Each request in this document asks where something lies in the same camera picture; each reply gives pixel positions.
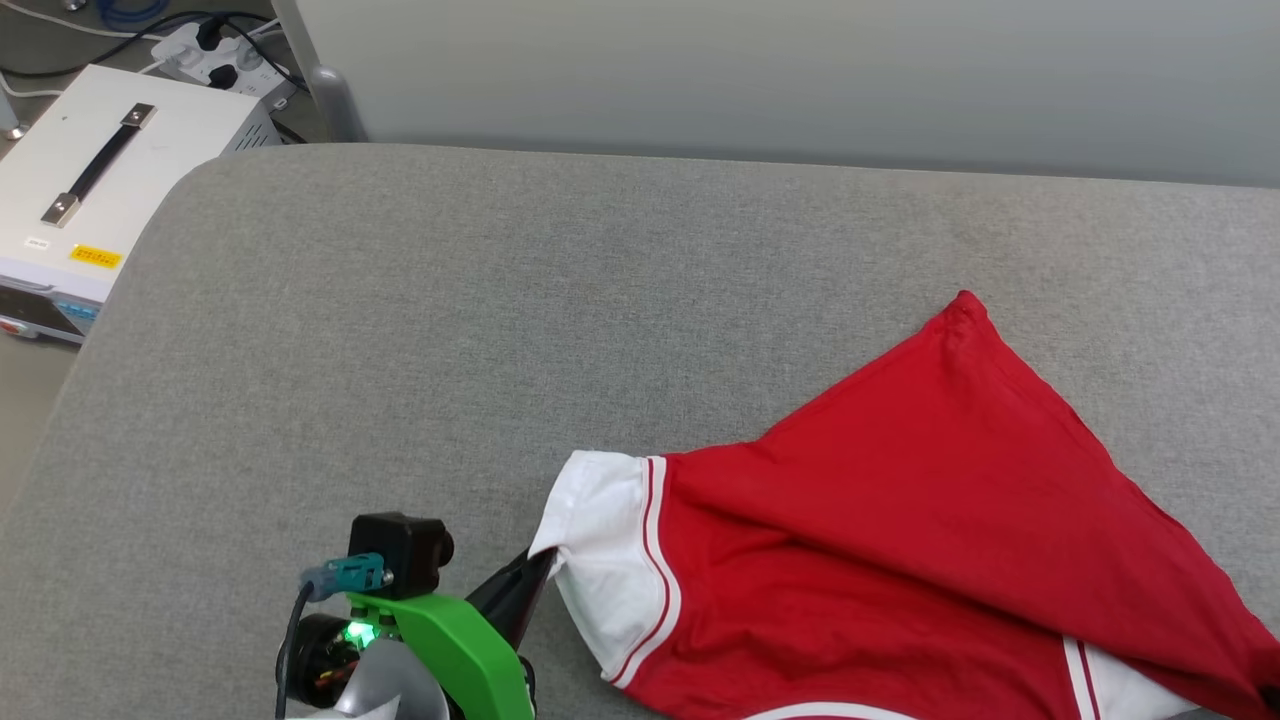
power strip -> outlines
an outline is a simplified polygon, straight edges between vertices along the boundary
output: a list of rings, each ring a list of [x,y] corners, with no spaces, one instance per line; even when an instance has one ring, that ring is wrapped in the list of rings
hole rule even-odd
[[[163,63],[156,69],[174,79],[229,90],[257,97],[268,110],[288,105],[297,90],[270,63],[262,59],[243,37],[215,35],[201,47],[201,23],[187,23],[173,31],[151,49],[151,56]]]

white stripe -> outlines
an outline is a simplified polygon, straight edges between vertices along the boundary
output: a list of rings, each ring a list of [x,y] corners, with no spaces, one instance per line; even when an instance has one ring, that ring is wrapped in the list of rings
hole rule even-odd
[[[1084,675],[1079,641],[1062,635],[1062,651],[1066,652],[1066,671],[1071,675],[1071,689],[1075,692],[1075,706],[1080,711],[1080,720],[1098,720],[1093,714],[1093,701],[1089,700],[1089,679]]]
[[[636,670],[645,659],[653,651],[658,650],[662,643],[667,642],[671,632],[676,629],[676,619],[680,618],[680,584],[676,583],[676,575],[671,571],[671,566],[667,565],[667,559],[662,555],[662,543],[658,542],[658,515],[660,515],[662,496],[667,486],[667,459],[650,457],[650,460],[653,461],[653,502],[649,506],[649,516],[645,519],[644,533],[649,541],[649,553],[653,555],[658,573],[667,580],[667,614],[663,616],[658,632],[636,648],[635,655],[626,664],[626,670],[613,682],[620,689],[625,689],[631,684],[631,679],[635,678]]]
[[[787,717],[856,717],[858,720],[915,720],[901,712],[858,705],[852,702],[806,702],[788,705],[768,712],[753,715],[746,720],[786,720]]]

white cable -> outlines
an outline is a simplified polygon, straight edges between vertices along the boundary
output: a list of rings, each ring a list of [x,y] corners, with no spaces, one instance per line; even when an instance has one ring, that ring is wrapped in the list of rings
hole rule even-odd
[[[284,35],[284,31],[280,29],[280,28],[269,29],[269,31],[264,32],[262,35],[255,35],[253,40],[262,40],[265,37],[275,37],[276,35]]]
[[[147,65],[147,67],[142,68],[141,70],[138,70],[138,74],[140,76],[145,76],[145,74],[150,73],[151,70],[159,68],[160,65],[163,65],[163,64],[165,64],[168,61],[169,61],[169,58],[165,58],[164,60],[156,60],[155,63],[151,63],[150,65]]]
[[[60,24],[60,26],[70,28],[70,29],[78,29],[79,32],[87,32],[90,35],[97,35],[97,36],[101,36],[101,37],[119,37],[119,38],[124,38],[124,40],[128,40],[128,38],[133,37],[132,32],[113,32],[113,31],[109,31],[109,29],[97,29],[97,28],[92,28],[92,27],[78,26],[76,23],[69,23],[69,22],[67,22],[67,20],[64,20],[61,18],[55,18],[52,15],[45,15],[45,14],[37,13],[35,10],[28,10],[28,9],[26,9],[26,8],[20,6],[20,5],[14,5],[9,0],[0,0],[0,5],[4,5],[5,8],[9,8],[10,10],[19,12],[23,15],[29,15],[32,18],[36,18],[36,19],[40,19],[40,20],[46,20],[46,22],[50,22],[50,23],[56,23],[56,24]],[[159,35],[143,35],[142,38],[143,40],[156,40],[156,41],[164,40],[164,37],[159,36]]]
[[[0,1],[8,3],[9,0],[0,0]],[[280,24],[280,18],[275,18],[274,20],[265,22],[261,26],[259,26],[259,27],[248,31],[248,33],[252,35],[252,36],[255,36],[255,37],[257,37],[259,35],[264,35],[264,33],[265,35],[273,35],[273,33],[268,33],[266,31],[271,29],[273,27],[275,27],[278,24]]]
[[[63,94],[61,90],[32,90],[28,92],[18,92],[17,90],[9,87],[9,82],[4,79],[3,73],[0,73],[0,88],[4,88],[5,94],[14,97],[58,97]]]

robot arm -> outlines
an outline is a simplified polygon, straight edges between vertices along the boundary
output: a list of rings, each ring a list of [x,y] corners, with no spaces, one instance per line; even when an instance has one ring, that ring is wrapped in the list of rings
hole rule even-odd
[[[276,667],[288,697],[328,717],[396,701],[396,720],[534,719],[532,666],[516,651],[553,551],[521,552],[465,600],[434,592],[453,556],[439,520],[361,515],[348,551],[303,573],[310,601],[346,592],[352,614],[302,619]]]

blue connector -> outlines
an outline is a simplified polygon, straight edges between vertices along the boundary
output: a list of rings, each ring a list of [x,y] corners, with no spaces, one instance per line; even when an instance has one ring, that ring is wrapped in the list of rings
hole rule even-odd
[[[383,556],[366,552],[303,570],[298,587],[311,583],[311,596],[307,597],[307,602],[320,602],[340,592],[376,591],[392,580],[390,573],[384,568]]]

